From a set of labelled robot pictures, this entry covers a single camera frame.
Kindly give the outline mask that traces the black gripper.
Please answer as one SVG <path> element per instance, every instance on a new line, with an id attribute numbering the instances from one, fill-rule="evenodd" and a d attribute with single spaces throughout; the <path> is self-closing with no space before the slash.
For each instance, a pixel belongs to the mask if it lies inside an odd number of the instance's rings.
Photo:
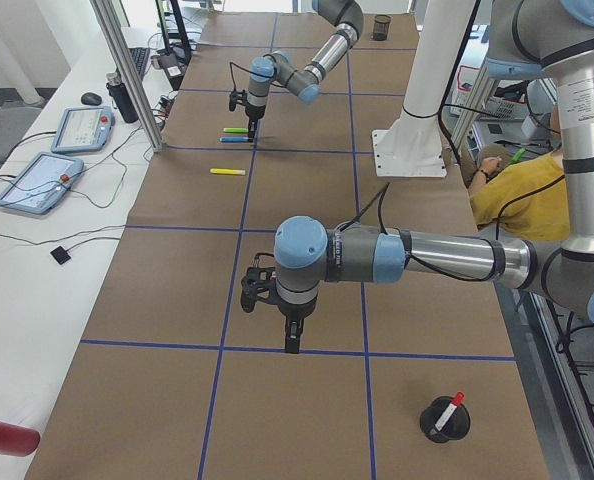
<path id="1" fill-rule="evenodd" d="M 257 134 L 258 120 L 262 119 L 266 112 L 266 105 L 253 105 L 248 103 L 245 107 L 245 113 L 248 121 L 248 142 L 254 143 Z"/>
<path id="2" fill-rule="evenodd" d="M 293 304 L 283 299 L 279 301 L 279 311 L 286 318 L 284 340 L 285 353 L 300 353 L 301 336 L 303 333 L 303 320 L 314 312 L 316 303 L 316 298 L 304 304 Z"/>

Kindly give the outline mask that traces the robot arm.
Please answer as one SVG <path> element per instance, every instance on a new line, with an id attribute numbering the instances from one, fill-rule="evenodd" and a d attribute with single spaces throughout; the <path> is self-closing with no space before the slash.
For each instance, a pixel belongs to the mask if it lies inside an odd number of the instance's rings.
<path id="1" fill-rule="evenodd" d="M 355 1 L 314 1 L 314 11 L 336 28 L 312 60 L 297 69 L 282 51 L 256 57 L 251 63 L 246 90 L 233 90 L 229 109 L 245 107 L 248 117 L 247 140 L 253 141 L 258 122 L 263 118 L 273 82 L 287 89 L 305 104 L 311 104 L 320 92 L 320 84 L 362 35 L 364 15 Z"/>
<path id="2" fill-rule="evenodd" d="M 271 282 L 287 352 L 300 348 L 321 282 L 392 283 L 408 269 L 532 291 L 594 323 L 594 1 L 497 1 L 490 42 L 495 77 L 544 75 L 556 84 L 569 236 L 486 240 L 287 219 Z"/>

